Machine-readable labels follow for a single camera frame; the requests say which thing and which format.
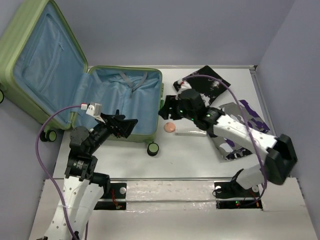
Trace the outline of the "white rectangular tube box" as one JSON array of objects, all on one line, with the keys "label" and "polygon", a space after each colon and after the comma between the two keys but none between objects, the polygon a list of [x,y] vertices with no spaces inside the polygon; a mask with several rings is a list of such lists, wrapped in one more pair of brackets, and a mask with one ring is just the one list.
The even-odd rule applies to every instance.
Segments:
[{"label": "white rectangular tube box", "polygon": [[200,130],[199,128],[176,128],[174,133],[177,136],[204,137],[207,135],[206,131]]}]

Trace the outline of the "purple grey camouflage garment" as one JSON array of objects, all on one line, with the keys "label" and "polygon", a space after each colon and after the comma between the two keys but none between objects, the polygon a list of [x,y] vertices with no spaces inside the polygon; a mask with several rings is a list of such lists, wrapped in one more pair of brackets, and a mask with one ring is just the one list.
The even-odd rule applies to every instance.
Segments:
[{"label": "purple grey camouflage garment", "polygon": [[[235,102],[225,103],[220,105],[218,109],[229,115],[235,122],[239,122],[241,124],[247,123],[250,128],[266,135],[270,135],[272,133],[271,129],[264,122],[262,117],[245,99],[241,99],[238,102],[239,105]],[[219,151],[221,157],[226,161],[233,161],[254,153],[252,141],[247,136],[247,129],[243,127],[242,131],[244,132],[244,140],[241,140],[239,136],[229,138],[226,136],[215,135],[212,132],[209,132],[207,135]]]}]

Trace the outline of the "green hard-shell suitcase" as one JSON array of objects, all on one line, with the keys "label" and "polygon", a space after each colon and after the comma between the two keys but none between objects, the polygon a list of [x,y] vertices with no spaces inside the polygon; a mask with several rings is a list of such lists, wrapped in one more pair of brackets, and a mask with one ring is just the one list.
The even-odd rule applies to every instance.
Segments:
[{"label": "green hard-shell suitcase", "polygon": [[98,103],[104,114],[137,119],[128,141],[146,143],[155,156],[163,90],[155,68],[89,67],[53,0],[23,1],[0,39],[0,97],[45,124],[44,142],[55,141],[57,129],[93,128],[96,121],[79,106]]}]

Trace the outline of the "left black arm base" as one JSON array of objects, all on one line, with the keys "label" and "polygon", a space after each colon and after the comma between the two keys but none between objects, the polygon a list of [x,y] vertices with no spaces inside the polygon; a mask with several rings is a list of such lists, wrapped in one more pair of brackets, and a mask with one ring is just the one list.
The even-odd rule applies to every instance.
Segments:
[{"label": "left black arm base", "polygon": [[126,194],[126,182],[112,182],[110,191],[103,194],[94,209],[104,211],[125,211],[127,209]]}]

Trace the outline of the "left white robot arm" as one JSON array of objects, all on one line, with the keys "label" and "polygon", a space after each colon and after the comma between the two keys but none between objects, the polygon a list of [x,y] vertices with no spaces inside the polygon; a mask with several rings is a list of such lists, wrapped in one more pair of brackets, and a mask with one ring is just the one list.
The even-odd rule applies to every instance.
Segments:
[{"label": "left white robot arm", "polygon": [[87,114],[97,124],[92,129],[77,126],[70,132],[63,187],[52,181],[60,200],[44,240],[81,240],[87,236],[96,204],[111,191],[110,176],[95,172],[98,159],[94,153],[111,135],[128,138],[138,123],[137,119],[127,119],[119,113],[108,115],[88,109]]}]

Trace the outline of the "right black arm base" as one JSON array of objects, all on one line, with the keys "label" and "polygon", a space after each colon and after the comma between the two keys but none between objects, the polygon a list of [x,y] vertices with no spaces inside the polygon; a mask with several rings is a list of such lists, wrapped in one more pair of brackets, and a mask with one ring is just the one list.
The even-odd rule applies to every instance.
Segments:
[{"label": "right black arm base", "polygon": [[227,188],[228,184],[227,181],[214,183],[212,195],[216,198],[216,208],[218,210],[263,209],[260,191],[257,186],[255,189],[233,191]]}]

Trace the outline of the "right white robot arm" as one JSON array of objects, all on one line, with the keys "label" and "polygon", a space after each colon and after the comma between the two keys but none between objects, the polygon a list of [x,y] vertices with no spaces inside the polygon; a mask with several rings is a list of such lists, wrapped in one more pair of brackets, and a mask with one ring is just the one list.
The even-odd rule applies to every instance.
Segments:
[{"label": "right white robot arm", "polygon": [[178,96],[167,95],[158,115],[164,120],[188,119],[200,130],[231,140],[257,156],[257,165],[240,169],[229,182],[213,191],[220,199],[242,196],[252,187],[267,183],[282,186],[298,161],[289,136],[273,136],[246,126],[221,109],[206,106],[194,89]]}]

